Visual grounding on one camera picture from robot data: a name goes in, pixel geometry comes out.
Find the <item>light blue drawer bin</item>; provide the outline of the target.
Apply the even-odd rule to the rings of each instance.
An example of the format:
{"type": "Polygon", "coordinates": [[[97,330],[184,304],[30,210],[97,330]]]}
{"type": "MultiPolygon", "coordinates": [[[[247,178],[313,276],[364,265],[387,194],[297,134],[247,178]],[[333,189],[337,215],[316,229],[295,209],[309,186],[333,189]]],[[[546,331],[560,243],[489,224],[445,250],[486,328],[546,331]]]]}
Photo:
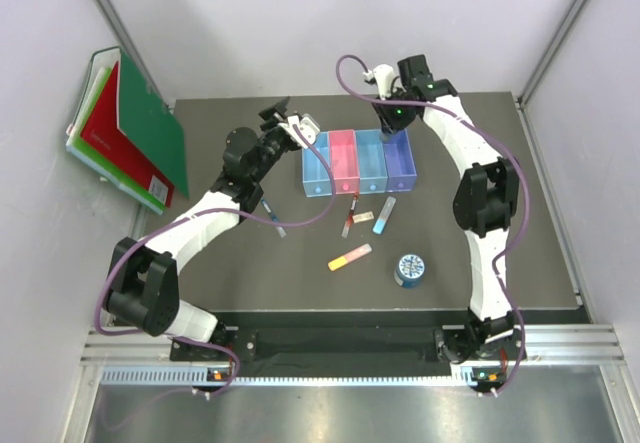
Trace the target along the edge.
{"type": "MultiPolygon", "coordinates": [[[[330,164],[330,148],[327,132],[321,132],[314,147],[330,164]]],[[[307,197],[325,197],[332,194],[331,181],[326,168],[310,149],[302,151],[302,186],[307,197]]]]}

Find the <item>purple drawer bin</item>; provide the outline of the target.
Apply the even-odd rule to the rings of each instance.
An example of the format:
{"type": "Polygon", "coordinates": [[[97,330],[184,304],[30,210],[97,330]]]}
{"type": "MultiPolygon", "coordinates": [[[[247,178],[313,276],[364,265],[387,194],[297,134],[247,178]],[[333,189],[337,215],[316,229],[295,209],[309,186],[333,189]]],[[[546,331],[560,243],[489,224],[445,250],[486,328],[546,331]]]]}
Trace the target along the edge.
{"type": "Polygon", "coordinates": [[[390,193],[411,191],[417,180],[417,170],[407,130],[383,143],[387,168],[387,187],[390,193]]]}

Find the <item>round blue tape tin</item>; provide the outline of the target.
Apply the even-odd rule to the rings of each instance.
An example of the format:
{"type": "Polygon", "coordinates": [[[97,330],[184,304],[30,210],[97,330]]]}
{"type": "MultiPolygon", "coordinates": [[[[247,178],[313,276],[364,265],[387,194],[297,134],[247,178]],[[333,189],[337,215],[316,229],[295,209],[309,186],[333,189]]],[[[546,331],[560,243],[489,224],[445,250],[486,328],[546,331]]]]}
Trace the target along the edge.
{"type": "Polygon", "coordinates": [[[394,271],[394,279],[402,288],[414,288],[423,279],[426,271],[424,260],[416,254],[403,255],[394,271]]]}

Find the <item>pink drawer bin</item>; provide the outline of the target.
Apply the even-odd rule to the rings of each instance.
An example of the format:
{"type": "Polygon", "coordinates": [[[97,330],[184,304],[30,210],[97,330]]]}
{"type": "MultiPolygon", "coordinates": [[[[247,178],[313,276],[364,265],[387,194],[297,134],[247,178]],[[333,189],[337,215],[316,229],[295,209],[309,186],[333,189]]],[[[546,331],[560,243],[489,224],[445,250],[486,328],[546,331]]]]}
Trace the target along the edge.
{"type": "Polygon", "coordinates": [[[328,133],[328,141],[336,193],[358,193],[360,172],[355,131],[330,131],[328,133]]]}

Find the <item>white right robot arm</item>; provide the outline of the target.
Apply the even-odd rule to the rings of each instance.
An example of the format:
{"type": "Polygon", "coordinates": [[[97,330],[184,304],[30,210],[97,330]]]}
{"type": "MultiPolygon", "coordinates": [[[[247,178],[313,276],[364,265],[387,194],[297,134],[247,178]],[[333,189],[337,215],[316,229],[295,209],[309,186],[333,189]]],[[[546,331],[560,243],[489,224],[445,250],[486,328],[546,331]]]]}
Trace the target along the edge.
{"type": "Polygon", "coordinates": [[[439,138],[458,170],[452,208],[469,247],[472,290],[463,333],[444,338],[440,349],[455,363],[473,356],[490,358],[514,330],[500,254],[517,210],[516,169],[476,131],[453,84],[435,79],[425,56],[405,58],[396,67],[378,65],[365,71],[364,79],[377,89],[373,107],[383,134],[394,136],[419,119],[439,138]]]}

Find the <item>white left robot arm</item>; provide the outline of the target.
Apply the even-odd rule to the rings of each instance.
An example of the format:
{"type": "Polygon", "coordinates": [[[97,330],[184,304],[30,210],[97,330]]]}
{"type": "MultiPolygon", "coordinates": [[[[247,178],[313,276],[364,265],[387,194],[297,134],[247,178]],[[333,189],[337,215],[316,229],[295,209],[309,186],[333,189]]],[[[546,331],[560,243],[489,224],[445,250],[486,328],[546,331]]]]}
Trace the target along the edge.
{"type": "Polygon", "coordinates": [[[281,100],[261,111],[259,132],[229,132],[220,175],[188,211],[153,234],[116,245],[102,310],[147,335],[192,340],[205,359],[224,353],[227,337],[217,329],[218,319],[180,298],[178,277],[209,243],[253,213],[263,196],[262,179],[285,153],[316,141],[316,122],[307,114],[288,115],[287,104],[281,100]]]}

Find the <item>blue pen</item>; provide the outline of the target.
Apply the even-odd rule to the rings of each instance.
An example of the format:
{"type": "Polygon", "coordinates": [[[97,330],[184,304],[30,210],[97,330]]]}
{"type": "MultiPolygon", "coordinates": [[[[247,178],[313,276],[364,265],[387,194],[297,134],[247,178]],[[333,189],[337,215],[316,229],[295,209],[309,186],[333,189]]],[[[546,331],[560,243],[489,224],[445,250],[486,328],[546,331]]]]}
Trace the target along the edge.
{"type": "Polygon", "coordinates": [[[271,206],[269,205],[269,203],[264,198],[262,198],[261,199],[261,204],[262,204],[264,210],[266,211],[268,217],[275,224],[275,229],[278,232],[279,236],[281,238],[286,237],[287,233],[286,233],[285,229],[280,225],[280,221],[279,221],[278,217],[276,216],[276,214],[273,212],[273,210],[272,210],[271,206]]]}

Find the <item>small beige eraser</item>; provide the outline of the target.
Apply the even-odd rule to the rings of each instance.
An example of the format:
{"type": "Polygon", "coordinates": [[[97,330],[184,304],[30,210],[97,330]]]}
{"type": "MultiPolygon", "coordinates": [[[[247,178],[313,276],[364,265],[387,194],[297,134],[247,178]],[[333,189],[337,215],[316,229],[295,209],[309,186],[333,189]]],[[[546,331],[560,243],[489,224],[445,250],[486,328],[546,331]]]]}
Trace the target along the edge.
{"type": "Polygon", "coordinates": [[[374,219],[374,213],[372,211],[358,213],[352,217],[352,221],[354,224],[371,221],[373,219],[374,219]]]}

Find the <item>red pen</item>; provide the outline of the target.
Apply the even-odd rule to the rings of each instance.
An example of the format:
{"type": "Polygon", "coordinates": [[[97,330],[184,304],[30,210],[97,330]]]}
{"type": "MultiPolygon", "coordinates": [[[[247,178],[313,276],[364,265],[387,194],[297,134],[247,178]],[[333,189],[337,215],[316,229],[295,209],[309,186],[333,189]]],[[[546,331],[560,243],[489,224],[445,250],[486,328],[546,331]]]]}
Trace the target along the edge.
{"type": "Polygon", "coordinates": [[[348,214],[347,214],[347,218],[345,220],[345,224],[344,224],[342,232],[341,232],[342,238],[347,238],[348,235],[349,235],[350,228],[351,228],[351,226],[353,224],[353,217],[354,217],[355,208],[356,208],[358,199],[359,199],[359,193],[355,192],[354,195],[353,195],[353,198],[351,200],[349,211],[348,211],[348,214]]]}

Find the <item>blue white highlighter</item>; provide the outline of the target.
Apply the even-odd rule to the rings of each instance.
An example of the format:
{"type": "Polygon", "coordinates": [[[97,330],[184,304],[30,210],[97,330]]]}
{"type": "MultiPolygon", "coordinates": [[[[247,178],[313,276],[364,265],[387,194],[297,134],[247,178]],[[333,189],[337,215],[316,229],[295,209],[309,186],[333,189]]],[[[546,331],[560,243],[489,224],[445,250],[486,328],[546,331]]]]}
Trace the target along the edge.
{"type": "Polygon", "coordinates": [[[384,228],[389,220],[389,217],[395,207],[396,204],[396,198],[393,196],[389,196],[383,207],[382,210],[380,212],[380,214],[378,215],[378,218],[376,219],[376,222],[373,226],[373,233],[376,235],[381,235],[384,231],[384,228]]]}

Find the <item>green folder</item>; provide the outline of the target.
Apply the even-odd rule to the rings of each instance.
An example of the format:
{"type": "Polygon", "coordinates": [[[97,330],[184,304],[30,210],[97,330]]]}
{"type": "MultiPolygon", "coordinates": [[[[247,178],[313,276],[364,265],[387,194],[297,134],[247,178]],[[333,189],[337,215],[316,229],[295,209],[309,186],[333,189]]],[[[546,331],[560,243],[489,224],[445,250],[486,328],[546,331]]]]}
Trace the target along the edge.
{"type": "Polygon", "coordinates": [[[189,196],[181,124],[122,49],[119,50],[118,128],[185,197],[189,196]]]}

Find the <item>orange pink highlighter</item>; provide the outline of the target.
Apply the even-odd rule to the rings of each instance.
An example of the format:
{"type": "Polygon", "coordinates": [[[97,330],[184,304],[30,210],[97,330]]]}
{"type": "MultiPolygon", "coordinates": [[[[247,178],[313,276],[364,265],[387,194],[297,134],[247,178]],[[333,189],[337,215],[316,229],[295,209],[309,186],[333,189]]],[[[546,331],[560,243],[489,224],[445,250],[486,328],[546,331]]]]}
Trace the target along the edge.
{"type": "Polygon", "coordinates": [[[336,271],[344,266],[368,255],[372,251],[370,244],[363,244],[331,261],[328,262],[330,271],[336,271]]]}

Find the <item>red folder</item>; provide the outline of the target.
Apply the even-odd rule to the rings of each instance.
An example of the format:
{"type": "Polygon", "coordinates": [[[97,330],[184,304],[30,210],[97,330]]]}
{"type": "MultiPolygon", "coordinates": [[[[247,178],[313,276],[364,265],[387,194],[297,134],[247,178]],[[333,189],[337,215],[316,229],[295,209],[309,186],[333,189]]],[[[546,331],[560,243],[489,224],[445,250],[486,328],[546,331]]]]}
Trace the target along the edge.
{"type": "Polygon", "coordinates": [[[118,62],[99,70],[90,90],[79,142],[104,178],[161,214],[171,202],[174,185],[119,129],[119,81],[118,62]]]}

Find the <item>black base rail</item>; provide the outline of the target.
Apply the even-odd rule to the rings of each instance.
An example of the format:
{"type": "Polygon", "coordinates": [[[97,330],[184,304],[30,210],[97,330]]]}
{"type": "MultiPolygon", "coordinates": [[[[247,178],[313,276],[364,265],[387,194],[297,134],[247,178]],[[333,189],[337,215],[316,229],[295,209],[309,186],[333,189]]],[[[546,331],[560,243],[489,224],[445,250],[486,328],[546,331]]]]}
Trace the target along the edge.
{"type": "MultiPolygon", "coordinates": [[[[233,350],[243,377],[442,376],[455,363],[440,349],[460,335],[468,310],[224,311],[218,345],[233,350]]],[[[518,331],[461,363],[516,359],[518,331]]]]}

